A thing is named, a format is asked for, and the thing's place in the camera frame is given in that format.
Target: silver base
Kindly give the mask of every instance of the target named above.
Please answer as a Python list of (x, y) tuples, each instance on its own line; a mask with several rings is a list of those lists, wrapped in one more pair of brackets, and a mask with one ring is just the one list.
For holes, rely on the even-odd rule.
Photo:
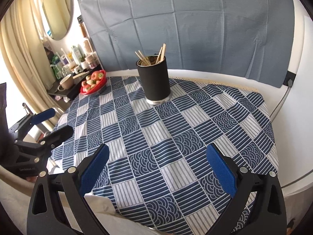
[(151, 104), (151, 105), (160, 105), (162, 103), (165, 103), (167, 101), (170, 100), (170, 98), (172, 97), (173, 93), (171, 91), (170, 95), (166, 98), (164, 98), (163, 100), (149, 100), (147, 97), (146, 97), (146, 101), (147, 103)]

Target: mug handle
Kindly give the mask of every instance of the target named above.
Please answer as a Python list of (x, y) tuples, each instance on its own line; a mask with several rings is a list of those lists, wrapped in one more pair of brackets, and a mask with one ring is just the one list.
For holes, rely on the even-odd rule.
[(62, 92), (62, 91), (65, 90), (63, 87), (62, 87), (63, 89), (61, 90), (60, 87), (62, 87), (62, 85), (59, 85), (59, 86), (58, 86), (58, 90), (59, 90), (60, 92)]

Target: metal screw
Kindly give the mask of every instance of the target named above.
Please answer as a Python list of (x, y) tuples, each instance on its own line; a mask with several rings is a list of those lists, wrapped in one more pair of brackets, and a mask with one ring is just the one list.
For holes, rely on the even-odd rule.
[(273, 171), (270, 171), (270, 176), (274, 178), (274, 177), (276, 177), (276, 173)]
[(40, 176), (40, 177), (44, 177), (45, 175), (46, 175), (46, 172), (45, 172), (45, 171), (42, 171), (42, 172), (39, 173), (39, 176)]
[(246, 167), (241, 167), (239, 169), (242, 173), (247, 173), (248, 172), (248, 169)]
[(67, 172), (68, 173), (74, 173), (76, 171), (76, 167), (69, 167)]

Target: red basket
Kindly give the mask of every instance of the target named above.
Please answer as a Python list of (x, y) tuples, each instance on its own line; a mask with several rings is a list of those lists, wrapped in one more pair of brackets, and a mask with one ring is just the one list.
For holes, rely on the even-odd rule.
[(103, 74), (104, 74), (104, 77), (100, 80), (100, 83), (98, 84), (98, 85), (96, 85), (93, 89), (91, 89), (90, 91), (88, 91), (88, 92), (84, 92), (83, 91), (83, 87), (81, 87), (80, 88), (80, 93), (82, 94), (82, 95), (91, 95), (91, 94), (93, 94), (93, 93), (95, 93), (95, 92), (97, 92), (97, 91), (99, 91), (102, 87), (104, 87), (105, 86), (105, 84), (106, 84), (106, 82), (107, 82), (107, 79), (106, 79), (106, 71), (104, 71), (104, 70), (100, 70)]

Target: black canister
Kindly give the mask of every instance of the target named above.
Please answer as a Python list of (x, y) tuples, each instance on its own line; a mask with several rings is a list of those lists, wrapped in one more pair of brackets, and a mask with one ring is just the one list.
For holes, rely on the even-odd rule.
[(141, 65), (142, 61), (137, 61), (137, 69), (142, 82), (147, 102), (157, 105), (168, 101), (171, 97), (170, 82), (168, 79), (166, 58), (158, 64), (154, 64), (157, 55), (146, 57), (151, 65)]

